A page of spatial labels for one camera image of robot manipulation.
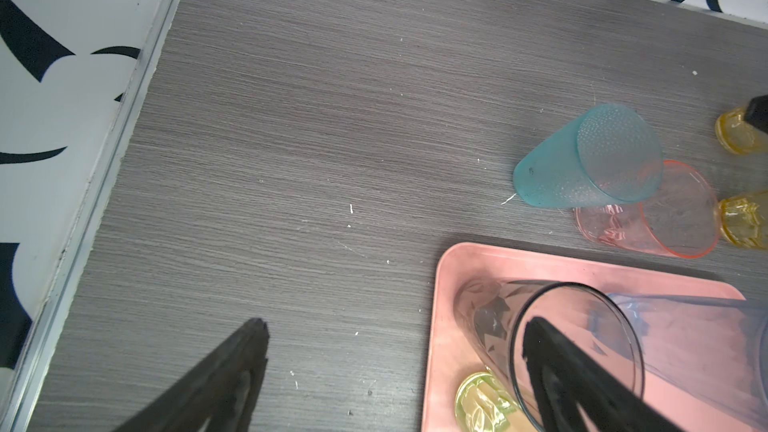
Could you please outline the short pink glass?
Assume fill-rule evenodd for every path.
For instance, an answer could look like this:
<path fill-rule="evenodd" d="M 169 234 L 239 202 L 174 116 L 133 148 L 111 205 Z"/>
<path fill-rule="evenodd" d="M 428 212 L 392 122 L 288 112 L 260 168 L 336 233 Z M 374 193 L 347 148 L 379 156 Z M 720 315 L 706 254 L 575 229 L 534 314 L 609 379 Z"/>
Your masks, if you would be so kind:
<path fill-rule="evenodd" d="M 595 243 L 646 254 L 695 259 L 718 242 L 717 198 L 693 167 L 664 162 L 662 182 L 643 202 L 577 208 L 582 235 Z"/>

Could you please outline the tall blue glass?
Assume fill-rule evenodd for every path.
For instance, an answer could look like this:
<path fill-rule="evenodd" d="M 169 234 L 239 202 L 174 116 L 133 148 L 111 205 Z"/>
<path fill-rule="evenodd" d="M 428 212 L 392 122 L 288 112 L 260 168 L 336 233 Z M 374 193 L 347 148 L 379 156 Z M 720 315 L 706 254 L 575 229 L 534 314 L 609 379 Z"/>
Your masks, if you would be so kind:
<path fill-rule="evenodd" d="M 765 301 L 618 293 L 610 298 L 633 327 L 647 371 L 767 429 Z"/>

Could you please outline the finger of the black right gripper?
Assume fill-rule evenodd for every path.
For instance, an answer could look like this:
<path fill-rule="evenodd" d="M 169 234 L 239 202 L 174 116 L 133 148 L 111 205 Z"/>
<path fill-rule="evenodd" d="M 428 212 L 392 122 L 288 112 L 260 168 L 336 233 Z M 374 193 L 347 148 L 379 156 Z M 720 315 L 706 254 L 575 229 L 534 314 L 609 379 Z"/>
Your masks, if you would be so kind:
<path fill-rule="evenodd" d="M 745 108 L 743 116 L 745 123 L 755 129 L 768 133 L 768 95 L 752 98 Z"/>

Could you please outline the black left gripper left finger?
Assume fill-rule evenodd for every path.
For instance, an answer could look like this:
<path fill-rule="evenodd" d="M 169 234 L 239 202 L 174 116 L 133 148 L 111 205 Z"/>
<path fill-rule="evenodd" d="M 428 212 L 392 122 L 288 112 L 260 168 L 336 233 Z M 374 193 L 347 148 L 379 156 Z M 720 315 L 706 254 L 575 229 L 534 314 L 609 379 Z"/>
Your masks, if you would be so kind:
<path fill-rule="evenodd" d="M 260 395 L 269 329 L 251 318 L 119 431 L 246 431 Z"/>

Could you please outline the teal glass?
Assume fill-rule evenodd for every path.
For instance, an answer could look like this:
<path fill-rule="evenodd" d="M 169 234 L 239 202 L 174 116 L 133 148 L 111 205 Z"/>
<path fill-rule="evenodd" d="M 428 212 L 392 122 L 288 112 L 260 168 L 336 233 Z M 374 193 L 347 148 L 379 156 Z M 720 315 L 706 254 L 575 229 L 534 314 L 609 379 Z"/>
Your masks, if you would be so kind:
<path fill-rule="evenodd" d="M 552 134 L 514 168 L 517 196 L 539 208 L 642 202 L 662 182 L 662 147 L 633 109 L 597 105 Z"/>

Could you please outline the tall dark grey glass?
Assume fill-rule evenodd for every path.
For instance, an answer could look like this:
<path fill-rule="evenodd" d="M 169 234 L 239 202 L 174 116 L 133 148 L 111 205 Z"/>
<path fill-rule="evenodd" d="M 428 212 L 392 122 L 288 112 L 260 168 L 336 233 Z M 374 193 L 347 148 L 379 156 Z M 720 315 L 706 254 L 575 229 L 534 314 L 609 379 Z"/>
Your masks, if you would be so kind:
<path fill-rule="evenodd" d="M 618 306 L 576 282 L 474 278 L 460 286 L 454 318 L 472 348 L 538 431 L 541 416 L 525 364 L 524 329 L 535 317 L 555 326 L 608 373 L 641 398 L 641 345 Z"/>

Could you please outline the tall green glass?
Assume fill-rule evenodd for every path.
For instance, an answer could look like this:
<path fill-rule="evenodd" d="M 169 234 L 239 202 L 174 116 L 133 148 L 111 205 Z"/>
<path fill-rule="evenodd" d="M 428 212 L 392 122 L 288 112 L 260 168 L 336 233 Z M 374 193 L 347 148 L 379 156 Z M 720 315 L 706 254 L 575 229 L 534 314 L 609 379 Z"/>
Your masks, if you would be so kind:
<path fill-rule="evenodd" d="M 456 422 L 467 432 L 536 432 L 515 399 L 490 370 L 469 375 L 454 403 Z"/>

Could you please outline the tall yellow glass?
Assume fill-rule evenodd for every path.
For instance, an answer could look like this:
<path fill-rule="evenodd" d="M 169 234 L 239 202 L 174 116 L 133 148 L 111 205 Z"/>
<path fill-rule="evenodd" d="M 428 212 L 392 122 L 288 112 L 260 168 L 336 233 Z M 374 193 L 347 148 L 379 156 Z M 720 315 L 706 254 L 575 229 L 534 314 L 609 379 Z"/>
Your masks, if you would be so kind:
<path fill-rule="evenodd" d="M 715 134 L 720 145 L 734 155 L 767 152 L 767 134 L 748 124 L 745 107 L 720 115 L 715 121 Z"/>

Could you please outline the short yellow glass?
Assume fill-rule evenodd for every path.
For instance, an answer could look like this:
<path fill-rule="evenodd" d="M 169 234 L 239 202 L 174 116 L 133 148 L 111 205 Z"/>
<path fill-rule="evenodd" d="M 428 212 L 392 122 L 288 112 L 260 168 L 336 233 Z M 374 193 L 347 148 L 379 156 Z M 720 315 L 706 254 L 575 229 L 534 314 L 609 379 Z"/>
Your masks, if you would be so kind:
<path fill-rule="evenodd" d="M 721 234 L 731 245 L 767 250 L 767 190 L 723 199 L 717 211 Z"/>

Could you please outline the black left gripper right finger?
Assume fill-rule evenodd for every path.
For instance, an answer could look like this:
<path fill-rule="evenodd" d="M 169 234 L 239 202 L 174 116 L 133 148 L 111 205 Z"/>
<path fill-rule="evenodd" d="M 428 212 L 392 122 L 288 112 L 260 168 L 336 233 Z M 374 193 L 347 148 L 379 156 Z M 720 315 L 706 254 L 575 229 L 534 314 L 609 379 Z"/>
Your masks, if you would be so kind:
<path fill-rule="evenodd" d="M 522 355 L 546 431 L 679 429 L 542 317 L 526 325 Z"/>

